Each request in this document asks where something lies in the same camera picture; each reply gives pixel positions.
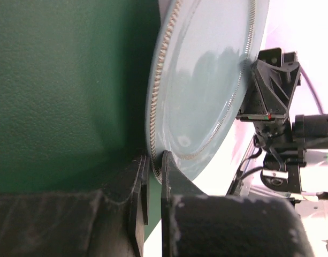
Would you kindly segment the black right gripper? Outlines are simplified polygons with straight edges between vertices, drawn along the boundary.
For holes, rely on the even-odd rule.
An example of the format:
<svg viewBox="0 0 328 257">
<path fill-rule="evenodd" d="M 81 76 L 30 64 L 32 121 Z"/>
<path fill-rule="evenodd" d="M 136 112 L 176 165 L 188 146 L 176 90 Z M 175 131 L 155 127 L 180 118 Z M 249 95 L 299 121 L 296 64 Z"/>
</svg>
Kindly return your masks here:
<svg viewBox="0 0 328 257">
<path fill-rule="evenodd" d="M 328 114 L 288 118 L 301 84 L 297 52 L 261 50 L 251 65 L 251 81 L 237 114 L 254 122 L 256 142 L 266 152 L 260 179 L 277 192 L 328 193 Z"/>
</svg>

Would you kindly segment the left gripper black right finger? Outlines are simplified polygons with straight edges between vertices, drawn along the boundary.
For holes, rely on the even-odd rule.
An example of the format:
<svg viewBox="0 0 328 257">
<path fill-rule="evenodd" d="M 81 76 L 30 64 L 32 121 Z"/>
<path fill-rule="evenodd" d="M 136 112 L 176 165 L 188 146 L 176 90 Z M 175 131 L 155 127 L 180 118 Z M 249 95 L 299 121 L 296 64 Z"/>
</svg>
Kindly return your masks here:
<svg viewBox="0 0 328 257">
<path fill-rule="evenodd" d="M 209 196 L 162 156 L 163 256 L 313 256 L 289 200 Z"/>
</svg>

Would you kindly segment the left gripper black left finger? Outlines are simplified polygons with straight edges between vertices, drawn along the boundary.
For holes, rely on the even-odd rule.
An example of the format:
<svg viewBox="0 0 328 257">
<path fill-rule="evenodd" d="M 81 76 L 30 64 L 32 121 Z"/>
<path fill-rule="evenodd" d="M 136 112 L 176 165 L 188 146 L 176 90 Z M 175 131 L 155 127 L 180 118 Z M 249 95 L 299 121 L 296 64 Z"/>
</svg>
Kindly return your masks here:
<svg viewBox="0 0 328 257">
<path fill-rule="evenodd" d="M 0 256 L 143 256 L 149 159 L 103 189 L 0 194 Z"/>
</svg>

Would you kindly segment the dark green placemat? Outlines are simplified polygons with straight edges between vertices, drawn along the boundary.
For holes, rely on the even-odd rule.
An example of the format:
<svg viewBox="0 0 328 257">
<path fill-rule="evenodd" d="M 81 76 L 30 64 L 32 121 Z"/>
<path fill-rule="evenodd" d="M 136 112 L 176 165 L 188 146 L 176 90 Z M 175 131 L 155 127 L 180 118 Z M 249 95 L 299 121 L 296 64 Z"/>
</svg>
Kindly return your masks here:
<svg viewBox="0 0 328 257">
<path fill-rule="evenodd" d="M 128 197 L 159 27 L 158 1 L 0 1 L 0 193 Z"/>
</svg>

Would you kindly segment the teal ceramic plate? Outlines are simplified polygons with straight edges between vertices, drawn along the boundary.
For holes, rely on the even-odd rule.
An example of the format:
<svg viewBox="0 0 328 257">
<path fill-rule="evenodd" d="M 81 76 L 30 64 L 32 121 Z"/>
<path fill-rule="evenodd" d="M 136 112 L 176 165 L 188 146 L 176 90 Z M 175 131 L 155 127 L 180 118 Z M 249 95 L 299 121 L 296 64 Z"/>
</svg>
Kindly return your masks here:
<svg viewBox="0 0 328 257">
<path fill-rule="evenodd" d="M 222 145 L 247 91 L 268 11 L 268 1 L 168 4 L 152 58 L 145 118 L 157 180 L 164 151 L 194 179 Z"/>
</svg>

